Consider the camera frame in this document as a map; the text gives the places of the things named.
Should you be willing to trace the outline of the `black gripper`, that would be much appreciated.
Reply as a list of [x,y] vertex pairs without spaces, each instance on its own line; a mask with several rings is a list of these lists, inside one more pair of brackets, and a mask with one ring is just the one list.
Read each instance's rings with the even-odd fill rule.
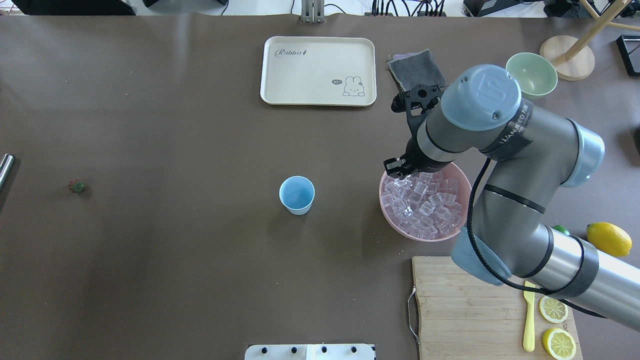
[[410,139],[403,155],[384,160],[388,177],[436,173],[457,158],[453,145],[446,140],[454,127],[441,110],[443,95],[444,89],[439,85],[418,84],[394,96],[391,111],[406,115]]

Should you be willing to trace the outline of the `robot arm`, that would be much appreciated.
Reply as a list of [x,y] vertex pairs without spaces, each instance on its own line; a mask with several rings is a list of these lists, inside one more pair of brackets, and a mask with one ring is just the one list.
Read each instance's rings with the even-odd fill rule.
[[435,173],[470,148],[495,162],[466,221],[494,278],[528,290],[493,269],[476,240],[510,275],[534,283],[533,292],[639,329],[639,269],[542,223],[558,188],[582,185],[601,166],[598,134],[522,98],[518,81],[494,64],[467,69],[445,89],[417,84],[398,93],[391,110],[406,114],[411,137],[405,154],[384,162],[388,176]]

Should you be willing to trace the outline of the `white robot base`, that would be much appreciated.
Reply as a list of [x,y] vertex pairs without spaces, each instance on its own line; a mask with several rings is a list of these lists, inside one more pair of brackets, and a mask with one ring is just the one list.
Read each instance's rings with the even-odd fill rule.
[[254,344],[245,360],[376,360],[374,345],[366,343]]

